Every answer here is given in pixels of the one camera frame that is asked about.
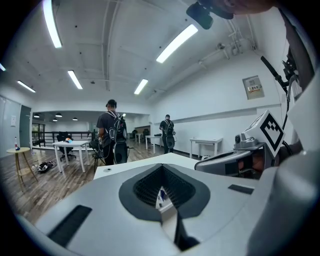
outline office chair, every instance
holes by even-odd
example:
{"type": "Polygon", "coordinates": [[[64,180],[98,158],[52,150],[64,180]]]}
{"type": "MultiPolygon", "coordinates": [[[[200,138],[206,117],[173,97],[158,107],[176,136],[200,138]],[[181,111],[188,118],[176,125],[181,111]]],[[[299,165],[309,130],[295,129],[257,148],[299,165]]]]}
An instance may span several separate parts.
{"type": "Polygon", "coordinates": [[[146,136],[150,135],[150,131],[147,128],[145,128],[142,134],[143,134],[144,141],[146,141],[146,136]]]}
{"type": "MultiPolygon", "coordinates": [[[[58,142],[64,142],[66,140],[66,138],[70,138],[71,137],[68,135],[67,132],[59,132],[59,135],[56,136],[56,139],[58,140],[58,142]]],[[[74,154],[69,154],[69,152],[73,149],[73,147],[66,147],[64,149],[63,146],[59,147],[59,150],[62,152],[62,157],[60,157],[60,162],[62,161],[62,159],[64,159],[65,157],[69,159],[69,157],[73,157],[73,158],[77,158],[74,154]]]]}
{"type": "Polygon", "coordinates": [[[105,159],[101,156],[101,152],[99,152],[99,140],[98,139],[95,139],[95,140],[92,140],[90,142],[90,146],[91,148],[93,149],[94,151],[94,154],[92,155],[94,157],[94,167],[93,167],[93,170],[96,171],[96,166],[98,167],[98,161],[99,159],[102,161],[102,163],[104,165],[106,165],[106,162],[105,162],[105,159]]]}

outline backpack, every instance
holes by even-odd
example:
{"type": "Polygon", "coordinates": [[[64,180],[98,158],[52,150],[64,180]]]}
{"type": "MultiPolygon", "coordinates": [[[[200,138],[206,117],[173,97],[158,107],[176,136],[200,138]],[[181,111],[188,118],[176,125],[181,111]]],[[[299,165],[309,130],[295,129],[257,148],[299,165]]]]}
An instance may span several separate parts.
{"type": "Polygon", "coordinates": [[[38,170],[39,173],[44,174],[51,168],[56,167],[56,163],[53,161],[42,162],[40,165],[34,165],[34,168],[38,170]]]}
{"type": "Polygon", "coordinates": [[[165,128],[164,128],[164,134],[166,136],[173,136],[174,135],[174,122],[168,121],[167,119],[165,121],[165,128]]]}
{"type": "Polygon", "coordinates": [[[115,120],[113,127],[110,127],[109,131],[105,129],[109,134],[110,140],[114,142],[117,142],[117,140],[126,140],[127,130],[125,120],[120,117],[118,113],[113,113],[112,111],[107,111],[107,113],[115,120]]]}

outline ceiling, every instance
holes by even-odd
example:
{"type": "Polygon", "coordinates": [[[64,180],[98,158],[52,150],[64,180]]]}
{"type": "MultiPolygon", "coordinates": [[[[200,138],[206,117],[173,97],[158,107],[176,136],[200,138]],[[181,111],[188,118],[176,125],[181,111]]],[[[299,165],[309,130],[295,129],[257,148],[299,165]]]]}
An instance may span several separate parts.
{"type": "MultiPolygon", "coordinates": [[[[76,122],[73,121],[73,118],[77,118],[78,122],[90,122],[95,123],[98,120],[98,117],[103,113],[100,111],[60,111],[62,117],[56,117],[57,112],[41,112],[39,113],[39,118],[33,117],[32,121],[42,121],[42,122],[53,122],[53,119],[56,118],[58,122],[76,122]]],[[[125,119],[133,120],[135,117],[142,116],[142,114],[127,113],[125,119]]]]}
{"type": "Polygon", "coordinates": [[[39,5],[21,26],[6,57],[1,79],[23,81],[36,97],[85,100],[110,99],[151,102],[171,87],[212,63],[231,57],[234,29],[241,50],[251,49],[252,34],[246,16],[232,24],[212,14],[209,30],[186,15],[195,0],[54,0],[53,9],[62,48],[55,48],[39,5]],[[156,58],[187,26],[198,32],[164,63],[156,58]],[[217,44],[226,45],[226,53],[217,44]],[[67,74],[74,70],[83,90],[67,74]],[[142,79],[149,80],[140,95],[134,91],[142,79]]]}

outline white wall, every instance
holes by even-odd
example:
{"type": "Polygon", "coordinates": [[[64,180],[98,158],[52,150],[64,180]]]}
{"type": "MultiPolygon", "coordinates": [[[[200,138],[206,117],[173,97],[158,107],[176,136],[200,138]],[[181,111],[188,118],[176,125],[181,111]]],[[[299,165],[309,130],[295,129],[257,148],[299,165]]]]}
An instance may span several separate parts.
{"type": "MultiPolygon", "coordinates": [[[[106,111],[108,98],[90,100],[80,98],[63,98],[53,97],[49,100],[42,101],[41,99],[34,105],[34,112],[49,112],[49,111],[106,111]]],[[[150,114],[150,107],[145,104],[117,102],[117,112],[134,113],[134,114],[150,114]]]]}
{"type": "Polygon", "coordinates": [[[27,89],[24,89],[23,87],[20,89],[16,88],[16,86],[0,83],[0,95],[15,101],[17,103],[20,103],[21,105],[24,105],[26,107],[29,107],[32,109],[32,107],[35,104],[36,99],[36,93],[33,93],[31,91],[28,91],[27,89]]]}
{"type": "MultiPolygon", "coordinates": [[[[169,114],[177,132],[176,150],[190,152],[189,139],[201,137],[223,138],[220,152],[226,152],[233,149],[235,135],[243,132],[266,109],[281,122],[273,77],[260,57],[250,51],[221,61],[168,91],[154,104],[151,134],[159,133],[159,123],[169,114]],[[263,86],[264,97],[248,100],[242,79],[256,75],[263,86]]],[[[201,152],[201,155],[212,154],[213,148],[201,152]]]]}
{"type": "Polygon", "coordinates": [[[135,129],[135,120],[132,117],[125,117],[126,131],[131,133],[135,129]]]}
{"type": "Polygon", "coordinates": [[[0,96],[0,157],[10,155],[6,152],[8,149],[15,147],[15,137],[19,142],[19,122],[20,122],[20,111],[21,104],[0,96]],[[15,126],[11,125],[11,118],[15,116],[15,126]]]}
{"type": "MultiPolygon", "coordinates": [[[[273,7],[266,12],[250,15],[250,19],[259,49],[263,51],[264,57],[282,77],[282,80],[286,81],[282,61],[288,59],[289,43],[286,39],[285,22],[279,10],[273,7]]],[[[286,94],[275,79],[273,79],[273,82],[279,92],[282,120],[284,120],[287,111],[286,94]]],[[[289,119],[285,125],[284,132],[286,142],[292,143],[294,128],[289,119]]]]}
{"type": "Polygon", "coordinates": [[[139,114],[134,117],[134,127],[143,127],[150,125],[150,115],[148,114],[139,114]]]}
{"type": "Polygon", "coordinates": [[[89,130],[89,123],[83,121],[45,123],[46,132],[86,132],[89,130]]]}

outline wooden floor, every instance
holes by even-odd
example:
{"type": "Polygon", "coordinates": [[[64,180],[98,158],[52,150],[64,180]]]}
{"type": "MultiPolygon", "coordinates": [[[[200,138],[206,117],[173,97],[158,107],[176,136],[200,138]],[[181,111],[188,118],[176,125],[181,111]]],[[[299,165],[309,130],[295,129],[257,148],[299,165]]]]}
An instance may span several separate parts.
{"type": "MultiPolygon", "coordinates": [[[[146,150],[145,143],[139,144],[138,142],[130,141],[128,145],[134,147],[134,149],[130,150],[128,162],[147,159],[164,153],[163,147],[156,146],[154,154],[153,146],[151,145],[149,145],[148,150],[146,150]]],[[[30,166],[38,165],[42,162],[56,161],[54,150],[35,149],[34,152],[34,155],[31,155],[30,152],[25,154],[30,166]]],[[[39,182],[34,179],[31,173],[24,175],[23,191],[20,189],[16,174],[15,156],[9,155],[0,158],[2,184],[6,188],[7,198],[11,201],[15,213],[24,216],[34,224],[41,215],[58,201],[93,180],[95,175],[94,158],[91,156],[93,153],[89,151],[90,166],[84,166],[85,173],[82,172],[79,153],[72,152],[72,154],[77,156],[77,158],[70,159],[69,166],[64,165],[64,174],[59,172],[58,167],[43,174],[35,171],[35,176],[39,182]]],[[[84,162],[86,162],[86,154],[82,155],[84,162]]],[[[21,168],[28,167],[22,155],[19,155],[19,162],[21,168]]]]}

